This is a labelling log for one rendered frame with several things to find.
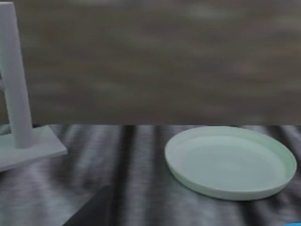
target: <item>pale green plate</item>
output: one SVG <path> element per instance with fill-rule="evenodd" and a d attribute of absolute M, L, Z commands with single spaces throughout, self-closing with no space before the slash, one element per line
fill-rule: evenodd
<path fill-rule="evenodd" d="M 254 200 L 281 191 L 297 162 L 280 142 L 247 129 L 212 126 L 184 131 L 165 147 L 172 174 L 188 188 L 226 200 Z"/>

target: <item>stand base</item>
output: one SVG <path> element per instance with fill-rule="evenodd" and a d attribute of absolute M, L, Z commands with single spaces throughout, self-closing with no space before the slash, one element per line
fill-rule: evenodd
<path fill-rule="evenodd" d="M 35 143 L 30 148 L 15 148 L 12 134 L 0 136 L 0 171 L 20 167 L 42 158 L 67 154 L 67 149 L 49 126 L 32 130 Z"/>

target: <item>blurry background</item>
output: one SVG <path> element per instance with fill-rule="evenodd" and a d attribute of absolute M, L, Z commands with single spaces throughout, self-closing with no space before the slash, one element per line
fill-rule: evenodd
<path fill-rule="evenodd" d="M 297 0 L 14 3 L 34 123 L 301 123 Z"/>

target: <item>vertical post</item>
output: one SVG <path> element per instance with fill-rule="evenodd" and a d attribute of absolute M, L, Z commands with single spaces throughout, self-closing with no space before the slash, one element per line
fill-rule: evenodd
<path fill-rule="evenodd" d="M 15 148 L 31 147 L 32 118 L 13 2 L 0 2 L 0 70 Z"/>

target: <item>black object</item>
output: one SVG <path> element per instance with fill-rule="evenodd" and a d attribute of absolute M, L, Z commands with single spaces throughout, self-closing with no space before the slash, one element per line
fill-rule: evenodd
<path fill-rule="evenodd" d="M 111 189 L 105 186 L 63 226 L 108 226 L 110 208 Z"/>

